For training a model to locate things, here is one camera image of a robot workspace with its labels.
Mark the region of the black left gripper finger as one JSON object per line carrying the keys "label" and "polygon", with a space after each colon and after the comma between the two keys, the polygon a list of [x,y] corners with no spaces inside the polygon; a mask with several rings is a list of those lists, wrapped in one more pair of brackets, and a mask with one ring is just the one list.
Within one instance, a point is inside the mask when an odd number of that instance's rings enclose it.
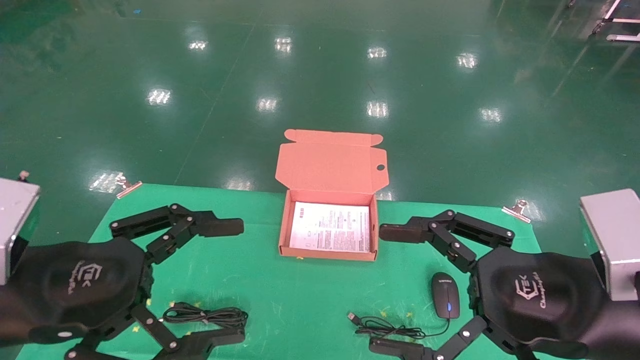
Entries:
{"label": "black left gripper finger", "polygon": [[246,312],[235,326],[192,332],[176,337],[167,326],[150,312],[146,305],[83,305],[65,310],[65,326],[74,329],[80,339],[66,354],[67,360],[116,360],[117,356],[98,351],[102,342],[111,340],[137,322],[160,346],[155,360],[207,360],[216,347],[245,341],[243,324]]}
{"label": "black left gripper finger", "polygon": [[146,246],[147,264],[161,264],[196,236],[238,236],[244,232],[241,218],[218,218],[211,210],[189,210],[178,203],[117,219],[110,223],[115,239],[139,239],[162,231]]}

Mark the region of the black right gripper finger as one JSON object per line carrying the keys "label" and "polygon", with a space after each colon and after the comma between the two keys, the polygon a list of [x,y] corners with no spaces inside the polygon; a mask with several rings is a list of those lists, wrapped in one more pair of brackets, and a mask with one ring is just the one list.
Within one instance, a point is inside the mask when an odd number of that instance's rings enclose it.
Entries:
{"label": "black right gripper finger", "polygon": [[430,244],[461,271],[469,273],[477,264],[477,255],[459,238],[487,248],[510,248],[515,233],[482,219],[452,209],[434,217],[412,216],[405,224],[381,224],[379,238],[387,242]]}
{"label": "black right gripper finger", "polygon": [[510,346],[521,344],[521,317],[508,316],[496,322],[489,317],[474,316],[461,330],[443,346],[434,350],[422,344],[394,341],[387,338],[372,338],[369,350],[400,360],[455,360],[481,333],[491,330],[492,337],[502,333],[502,339]]}

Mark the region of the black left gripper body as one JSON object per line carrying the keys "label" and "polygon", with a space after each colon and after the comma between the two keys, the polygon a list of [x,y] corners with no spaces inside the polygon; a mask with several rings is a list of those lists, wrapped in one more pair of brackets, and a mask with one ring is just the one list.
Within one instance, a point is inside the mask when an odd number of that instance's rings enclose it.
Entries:
{"label": "black left gripper body", "polygon": [[1,287],[3,347],[116,337],[151,295],[153,269],[132,241],[28,247]]}

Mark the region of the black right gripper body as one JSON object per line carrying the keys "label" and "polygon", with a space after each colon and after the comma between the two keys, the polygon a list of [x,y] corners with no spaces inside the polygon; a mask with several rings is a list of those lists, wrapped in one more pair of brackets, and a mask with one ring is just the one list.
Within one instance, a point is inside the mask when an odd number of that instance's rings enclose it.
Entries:
{"label": "black right gripper body", "polygon": [[614,301],[589,259],[499,247],[470,272],[470,307],[485,335],[523,359],[637,360],[639,303]]}

